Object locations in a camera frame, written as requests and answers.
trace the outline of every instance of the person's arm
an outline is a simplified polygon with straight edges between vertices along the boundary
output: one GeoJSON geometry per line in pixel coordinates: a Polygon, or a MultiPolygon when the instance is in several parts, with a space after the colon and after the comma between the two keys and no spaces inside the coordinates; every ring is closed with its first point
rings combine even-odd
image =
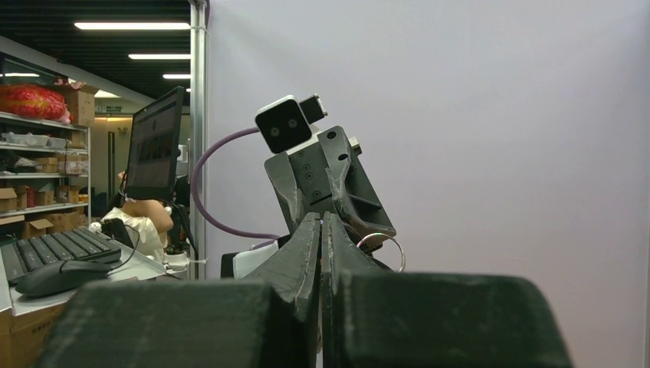
{"type": "Polygon", "coordinates": [[[162,203],[155,200],[135,201],[124,203],[123,210],[134,217],[147,217],[159,234],[168,232],[174,227],[172,218],[167,215],[162,203]]]}

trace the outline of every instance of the monitor screen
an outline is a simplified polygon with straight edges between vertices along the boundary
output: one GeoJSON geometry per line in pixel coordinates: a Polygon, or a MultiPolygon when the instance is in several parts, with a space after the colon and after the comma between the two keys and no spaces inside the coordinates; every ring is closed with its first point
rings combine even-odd
{"type": "Polygon", "coordinates": [[[128,197],[171,199],[184,92],[177,88],[133,115],[126,171],[128,197]]]}

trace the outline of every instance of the white shirt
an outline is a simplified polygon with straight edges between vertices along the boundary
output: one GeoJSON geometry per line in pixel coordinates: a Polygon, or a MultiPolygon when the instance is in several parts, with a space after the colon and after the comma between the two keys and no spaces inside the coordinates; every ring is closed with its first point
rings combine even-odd
{"type": "Polygon", "coordinates": [[[133,246],[136,246],[139,253],[150,255],[158,262],[163,262],[165,257],[165,248],[167,248],[167,236],[158,234],[156,226],[148,217],[131,217],[122,209],[111,209],[101,221],[107,219],[119,219],[124,222],[126,230],[129,232],[133,246]]]}

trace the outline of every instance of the white plastic bin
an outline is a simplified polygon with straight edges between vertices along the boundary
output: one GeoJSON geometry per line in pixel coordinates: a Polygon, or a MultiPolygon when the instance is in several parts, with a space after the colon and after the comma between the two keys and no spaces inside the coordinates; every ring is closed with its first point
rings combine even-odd
{"type": "Polygon", "coordinates": [[[65,145],[67,143],[67,140],[63,138],[54,138],[54,137],[49,137],[48,139],[48,147],[52,147],[55,149],[63,149],[65,148],[65,145]]]}
{"type": "Polygon", "coordinates": [[[5,138],[8,143],[24,144],[26,146],[45,147],[48,144],[49,136],[37,136],[34,134],[13,134],[3,133],[2,138],[5,138]]]}

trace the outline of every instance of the tube light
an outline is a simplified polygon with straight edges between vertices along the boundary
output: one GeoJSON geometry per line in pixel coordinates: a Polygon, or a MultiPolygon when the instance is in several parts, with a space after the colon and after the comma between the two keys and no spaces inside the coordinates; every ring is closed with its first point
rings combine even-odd
{"type": "Polygon", "coordinates": [[[189,74],[163,74],[165,79],[189,79],[191,76],[189,74]]]}
{"type": "Polygon", "coordinates": [[[6,73],[4,77],[40,77],[40,75],[35,73],[6,73]]]}
{"type": "Polygon", "coordinates": [[[130,54],[133,60],[189,60],[190,54],[130,54]]]}
{"type": "Polygon", "coordinates": [[[112,94],[111,92],[106,92],[105,90],[99,90],[95,94],[95,98],[122,98],[122,97],[117,96],[116,94],[112,94]]]}
{"type": "Polygon", "coordinates": [[[143,22],[120,22],[120,23],[93,23],[77,22],[74,26],[85,31],[179,31],[189,29],[187,23],[143,23],[143,22]]]}

